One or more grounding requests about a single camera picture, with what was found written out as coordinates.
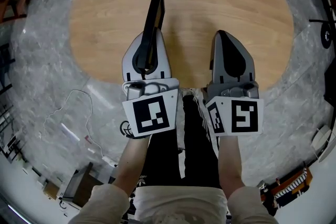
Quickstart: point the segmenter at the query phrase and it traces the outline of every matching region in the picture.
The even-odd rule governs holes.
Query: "wall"
[[[329,224],[335,217],[336,147],[321,163],[313,163],[310,171],[313,180],[309,190],[277,211],[275,218],[280,224]]]
[[[0,192],[36,224],[66,224],[78,212],[68,206],[65,217],[59,203],[43,194],[35,179],[22,170],[20,162],[10,164],[3,155],[0,155]]]

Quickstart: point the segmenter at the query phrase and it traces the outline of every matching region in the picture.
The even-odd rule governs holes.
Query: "wooden table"
[[[150,0],[73,0],[70,42],[82,70],[122,83],[121,60],[143,31]],[[260,89],[283,74],[291,52],[293,20],[286,0],[165,0],[162,32],[172,75],[181,87],[211,80],[212,38],[219,29],[240,40],[252,55]]]

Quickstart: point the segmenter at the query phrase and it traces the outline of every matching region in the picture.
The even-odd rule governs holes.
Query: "cable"
[[[90,118],[91,118],[91,116],[92,116],[92,112],[93,112],[93,104],[92,104],[92,98],[91,98],[91,96],[90,96],[87,92],[84,92],[84,91],[82,91],[82,90],[71,90],[70,93],[69,93],[69,95],[68,95],[68,97],[66,98],[64,104],[61,106],[61,108],[56,109],[52,114],[50,114],[49,116],[47,116],[46,119],[44,120],[44,123],[43,123],[44,134],[46,135],[46,122],[47,122],[47,120],[48,120],[52,115],[55,115],[56,112],[61,111],[61,110],[63,109],[63,107],[66,105],[67,101],[69,100],[70,95],[71,95],[73,92],[81,92],[81,93],[84,93],[85,95],[87,95],[87,96],[90,98],[91,112],[90,112],[90,115],[89,115],[88,119],[86,120],[85,128],[86,128],[86,130],[88,131],[88,135],[89,135],[89,138],[91,139],[91,141],[94,142],[97,146],[99,146],[99,148],[100,148],[100,154],[101,154],[101,157],[103,158],[103,157],[104,157],[104,155],[103,155],[103,149],[102,149],[102,147],[101,147],[95,140],[92,139],[91,134],[90,134],[90,131],[89,131],[89,128],[88,128],[88,123],[89,123],[89,120],[90,120]]]

